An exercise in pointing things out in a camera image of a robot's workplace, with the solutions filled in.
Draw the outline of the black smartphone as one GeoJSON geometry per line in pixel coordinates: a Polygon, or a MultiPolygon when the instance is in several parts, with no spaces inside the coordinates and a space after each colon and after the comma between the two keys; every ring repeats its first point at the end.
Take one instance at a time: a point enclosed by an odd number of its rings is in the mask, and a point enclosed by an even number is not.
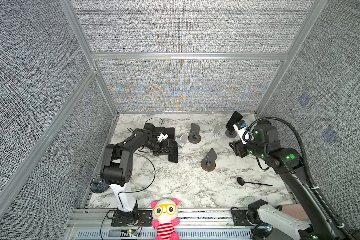
{"type": "Polygon", "coordinates": [[[168,147],[169,147],[169,155],[168,155],[169,162],[177,164],[179,162],[178,143],[175,140],[169,140],[168,147]]]}
{"type": "Polygon", "coordinates": [[[235,131],[234,124],[241,121],[242,119],[243,119],[243,116],[239,112],[234,111],[232,116],[230,117],[229,121],[226,124],[226,130],[230,133],[233,133],[235,131]]]}
{"type": "Polygon", "coordinates": [[[165,128],[165,133],[168,135],[168,140],[175,139],[175,128],[165,128]]]}
{"type": "Polygon", "coordinates": [[[156,127],[154,131],[154,137],[157,138],[160,134],[165,135],[166,134],[166,128],[165,127],[156,127]]]}

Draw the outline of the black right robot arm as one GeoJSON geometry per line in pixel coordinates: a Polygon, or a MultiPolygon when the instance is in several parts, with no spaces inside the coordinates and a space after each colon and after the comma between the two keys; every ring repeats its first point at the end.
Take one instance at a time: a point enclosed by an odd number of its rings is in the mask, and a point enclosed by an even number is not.
{"type": "Polygon", "coordinates": [[[312,180],[303,151],[281,147],[277,129],[266,121],[249,127],[241,120],[233,129],[240,137],[230,143],[235,155],[263,160],[287,184],[309,219],[300,221],[258,200],[248,206],[249,223],[268,224],[294,240],[360,240],[360,231],[350,229],[322,196],[312,180]]]}

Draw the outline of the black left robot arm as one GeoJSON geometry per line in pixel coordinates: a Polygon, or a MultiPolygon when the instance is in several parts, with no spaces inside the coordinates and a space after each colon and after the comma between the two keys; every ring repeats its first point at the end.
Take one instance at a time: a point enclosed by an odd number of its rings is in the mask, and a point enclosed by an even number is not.
{"type": "Polygon", "coordinates": [[[177,145],[173,145],[175,129],[155,127],[145,124],[142,129],[135,129],[125,140],[105,147],[100,177],[113,190],[117,201],[117,210],[129,213],[138,208],[137,201],[130,188],[133,173],[133,156],[138,149],[146,147],[154,156],[174,154],[177,145]]]}

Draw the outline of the grey round stand right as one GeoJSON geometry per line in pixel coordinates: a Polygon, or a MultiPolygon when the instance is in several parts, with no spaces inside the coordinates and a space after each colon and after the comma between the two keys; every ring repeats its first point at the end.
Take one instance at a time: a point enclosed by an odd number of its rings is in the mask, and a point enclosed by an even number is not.
{"type": "Polygon", "coordinates": [[[226,131],[225,131],[225,135],[226,135],[228,138],[234,139],[234,138],[237,137],[237,132],[236,132],[236,131],[230,132],[229,130],[226,130],[226,131]]]}

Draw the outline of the white phone stand left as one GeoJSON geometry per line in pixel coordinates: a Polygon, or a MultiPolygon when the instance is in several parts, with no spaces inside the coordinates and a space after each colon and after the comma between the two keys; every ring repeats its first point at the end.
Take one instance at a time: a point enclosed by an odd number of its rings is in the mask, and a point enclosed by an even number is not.
{"type": "Polygon", "coordinates": [[[181,148],[185,148],[190,142],[189,142],[189,133],[184,133],[180,137],[175,137],[175,141],[178,143],[178,145],[181,148]]]}

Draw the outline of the white phone stand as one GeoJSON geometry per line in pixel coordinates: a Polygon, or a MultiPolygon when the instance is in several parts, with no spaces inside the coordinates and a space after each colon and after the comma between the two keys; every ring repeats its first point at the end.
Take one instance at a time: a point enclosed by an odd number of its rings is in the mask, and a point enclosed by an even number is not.
{"type": "Polygon", "coordinates": [[[181,148],[185,148],[190,142],[189,142],[189,133],[184,133],[180,137],[175,137],[175,141],[178,143],[178,145],[181,148]]]}
{"type": "Polygon", "coordinates": [[[213,127],[213,129],[205,134],[205,140],[206,141],[215,141],[215,140],[219,140],[221,138],[221,131],[222,131],[222,126],[219,122],[216,122],[215,126],[213,127]]]}

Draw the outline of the white phone stand right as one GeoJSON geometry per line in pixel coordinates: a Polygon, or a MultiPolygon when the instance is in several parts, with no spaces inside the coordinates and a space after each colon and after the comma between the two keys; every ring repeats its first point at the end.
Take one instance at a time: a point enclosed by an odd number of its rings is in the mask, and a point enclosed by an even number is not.
{"type": "Polygon", "coordinates": [[[219,122],[216,122],[215,126],[213,127],[213,129],[205,134],[205,140],[206,141],[215,141],[215,140],[219,140],[221,138],[221,131],[222,131],[222,126],[219,122]]]}

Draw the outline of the empty grey wood-base stand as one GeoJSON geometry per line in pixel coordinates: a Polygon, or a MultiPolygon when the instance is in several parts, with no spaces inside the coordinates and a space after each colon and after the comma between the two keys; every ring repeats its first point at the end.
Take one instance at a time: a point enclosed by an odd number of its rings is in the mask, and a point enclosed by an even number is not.
{"type": "Polygon", "coordinates": [[[201,161],[201,167],[206,172],[212,172],[216,168],[216,160],[218,156],[214,149],[210,149],[201,161]]]}

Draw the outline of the grey wood-base stand rear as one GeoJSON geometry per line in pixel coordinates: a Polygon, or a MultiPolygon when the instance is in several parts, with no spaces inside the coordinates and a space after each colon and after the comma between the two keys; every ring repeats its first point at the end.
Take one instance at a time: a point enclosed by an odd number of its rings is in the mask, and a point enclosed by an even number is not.
{"type": "Polygon", "coordinates": [[[191,123],[191,129],[188,135],[189,142],[192,144],[198,144],[201,139],[202,138],[200,136],[200,126],[195,123],[191,123]]]}

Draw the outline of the pink white plush toy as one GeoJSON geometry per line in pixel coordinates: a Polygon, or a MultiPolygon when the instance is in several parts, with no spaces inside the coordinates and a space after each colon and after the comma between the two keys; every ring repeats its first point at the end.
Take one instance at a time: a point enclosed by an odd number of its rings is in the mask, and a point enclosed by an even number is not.
{"type": "Polygon", "coordinates": [[[179,240],[175,227],[180,224],[178,219],[180,202],[177,199],[162,199],[151,202],[153,210],[152,227],[156,228],[155,240],[179,240]]]}

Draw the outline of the pink flat box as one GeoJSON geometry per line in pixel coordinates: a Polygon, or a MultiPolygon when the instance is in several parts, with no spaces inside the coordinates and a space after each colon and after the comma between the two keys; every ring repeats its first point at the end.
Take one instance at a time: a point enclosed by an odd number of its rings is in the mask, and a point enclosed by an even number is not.
{"type": "Polygon", "coordinates": [[[282,212],[298,220],[309,220],[308,215],[300,204],[283,205],[282,212]]]}

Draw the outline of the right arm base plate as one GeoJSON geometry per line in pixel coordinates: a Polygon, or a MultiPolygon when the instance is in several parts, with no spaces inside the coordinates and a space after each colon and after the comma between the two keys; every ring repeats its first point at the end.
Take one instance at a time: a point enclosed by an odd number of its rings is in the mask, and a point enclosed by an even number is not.
{"type": "Polygon", "coordinates": [[[243,226],[253,226],[255,227],[256,224],[253,224],[249,219],[248,219],[248,209],[239,209],[237,207],[232,207],[230,209],[232,218],[233,218],[233,222],[234,222],[234,226],[236,227],[243,227],[243,226]]]}

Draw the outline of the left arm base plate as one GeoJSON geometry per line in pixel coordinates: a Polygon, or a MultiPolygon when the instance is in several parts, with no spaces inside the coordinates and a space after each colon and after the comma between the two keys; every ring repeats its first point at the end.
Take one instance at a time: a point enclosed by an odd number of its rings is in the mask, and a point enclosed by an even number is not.
{"type": "Polygon", "coordinates": [[[143,227],[151,227],[153,221],[152,210],[138,210],[132,212],[122,212],[116,210],[113,214],[111,226],[112,227],[132,227],[137,228],[140,225],[143,227]]]}

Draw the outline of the aluminium frame corner post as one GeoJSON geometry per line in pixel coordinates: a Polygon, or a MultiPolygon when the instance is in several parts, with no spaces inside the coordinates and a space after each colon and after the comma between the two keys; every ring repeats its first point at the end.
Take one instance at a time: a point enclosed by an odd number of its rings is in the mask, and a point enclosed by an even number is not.
{"type": "Polygon", "coordinates": [[[90,45],[88,44],[88,41],[85,37],[85,34],[83,32],[83,29],[79,23],[79,19],[74,11],[73,5],[71,1],[65,1],[61,0],[59,1],[62,9],[64,10],[66,17],[71,25],[71,28],[78,40],[79,45],[81,46],[82,52],[84,53],[84,56],[89,64],[89,66],[94,69],[97,73],[95,76],[95,79],[97,80],[97,83],[99,85],[99,88],[103,94],[103,97],[112,112],[114,117],[118,117],[120,115],[117,105],[111,95],[111,92],[106,84],[106,81],[103,79],[102,73],[96,63],[96,60],[92,58],[92,52],[90,49],[90,45]]]}

